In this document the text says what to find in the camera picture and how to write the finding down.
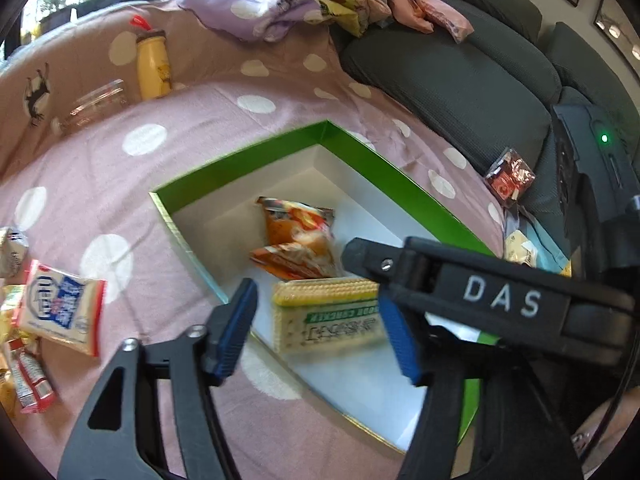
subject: green label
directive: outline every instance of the green label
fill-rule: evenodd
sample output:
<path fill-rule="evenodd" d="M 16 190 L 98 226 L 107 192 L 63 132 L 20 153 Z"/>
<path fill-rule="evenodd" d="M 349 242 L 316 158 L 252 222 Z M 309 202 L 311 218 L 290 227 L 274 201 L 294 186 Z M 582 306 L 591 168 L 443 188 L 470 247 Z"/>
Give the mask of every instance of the green label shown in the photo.
<path fill-rule="evenodd" d="M 325 321 L 336 321 L 339 319 L 352 319 L 354 317 L 370 316 L 378 313 L 378 303 L 359 306 L 356 308 L 345 308 L 333 310 L 331 312 L 310 312 L 306 315 L 305 323 L 322 323 Z"/>

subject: wall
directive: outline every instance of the wall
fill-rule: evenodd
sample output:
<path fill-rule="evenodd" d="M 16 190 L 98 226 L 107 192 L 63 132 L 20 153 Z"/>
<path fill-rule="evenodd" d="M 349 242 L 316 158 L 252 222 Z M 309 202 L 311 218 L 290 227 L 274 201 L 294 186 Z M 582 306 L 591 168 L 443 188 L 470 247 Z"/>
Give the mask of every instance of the wall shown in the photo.
<path fill-rule="evenodd" d="M 556 22 L 565 22 L 580 34 L 611 67 L 622 81 L 626 91 L 637 107 L 640 107 L 640 84 L 625 64 L 620 54 L 602 36 L 593 25 L 598 12 L 600 0 L 580 0 L 577 7 L 566 0 L 530 0 L 542 13 L 542 31 L 540 42 L 542 45 L 548 40 L 548 34 Z"/>

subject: pink blanket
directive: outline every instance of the pink blanket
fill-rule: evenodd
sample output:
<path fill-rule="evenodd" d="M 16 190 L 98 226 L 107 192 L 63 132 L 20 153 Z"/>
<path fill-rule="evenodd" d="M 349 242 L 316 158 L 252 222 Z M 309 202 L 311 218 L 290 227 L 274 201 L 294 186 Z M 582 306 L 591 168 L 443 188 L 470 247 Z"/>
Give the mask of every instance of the pink blanket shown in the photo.
<path fill-rule="evenodd" d="M 139 100 L 135 31 L 128 25 L 135 13 L 166 31 L 178 89 L 60 140 L 52 121 L 86 92 L 121 78 Z M 48 92 L 38 101 L 37 117 L 26 106 L 27 84 L 31 93 Z M 101 367 L 120 342 L 131 336 L 166 340 L 206 319 L 209 298 L 174 255 L 148 192 L 209 159 L 329 118 L 502 253 L 502 214 L 481 178 L 405 108 L 350 79 L 325 27 L 301 24 L 281 43 L 244 44 L 205 29 L 173 0 L 112 8 L 19 52 L 0 77 L 0 94 L 0 225 L 24 229 L 31 254 L 43 262 L 108 280 L 101 358 L 45 341 L 46 370 L 60 400 L 42 415 L 14 421 L 52 473 Z M 399 455 L 348 424 L 336 425 L 308 398 L 304 388 L 245 351 L 236 374 L 216 394 L 243 478 L 396 475 Z M 168 457 L 180 473 L 167 395 L 161 405 Z"/>

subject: pile of clothes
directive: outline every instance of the pile of clothes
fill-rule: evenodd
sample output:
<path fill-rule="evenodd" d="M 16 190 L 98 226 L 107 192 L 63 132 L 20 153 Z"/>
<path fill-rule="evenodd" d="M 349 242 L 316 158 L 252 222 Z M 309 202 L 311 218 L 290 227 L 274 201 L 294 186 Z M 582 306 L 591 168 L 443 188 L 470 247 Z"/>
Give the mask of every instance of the pile of clothes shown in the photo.
<path fill-rule="evenodd" d="M 394 20 L 425 34 L 433 32 L 436 23 L 457 43 L 473 32 L 462 14 L 440 0 L 178 0 L 178 4 L 192 10 L 206 27 L 245 41 L 279 41 L 297 22 L 335 22 L 357 38 L 371 24 L 385 27 Z"/>

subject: box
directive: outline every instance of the box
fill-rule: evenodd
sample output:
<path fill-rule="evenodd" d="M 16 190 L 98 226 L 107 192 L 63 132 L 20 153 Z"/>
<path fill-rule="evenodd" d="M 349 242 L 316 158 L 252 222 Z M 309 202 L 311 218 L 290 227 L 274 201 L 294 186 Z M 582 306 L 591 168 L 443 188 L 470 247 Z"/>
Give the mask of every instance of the box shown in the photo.
<path fill-rule="evenodd" d="M 250 250 L 266 244 L 264 217 L 255 199 L 271 196 L 331 207 L 335 256 L 353 237 L 400 246 L 409 236 L 440 240 L 491 254 L 435 199 L 397 168 L 329 121 L 271 137 L 212 160 L 151 193 L 178 254 L 207 290 L 226 303 L 244 277 L 258 283 L 253 335 L 273 349 L 271 287 L 277 278 L 255 267 Z M 478 330 L 448 320 L 459 337 Z M 399 450 L 406 450 L 425 388 L 399 371 L 390 344 L 348 352 L 281 357 L 288 371 L 349 420 Z M 467 381 L 461 436 L 478 403 L 478 382 Z"/>

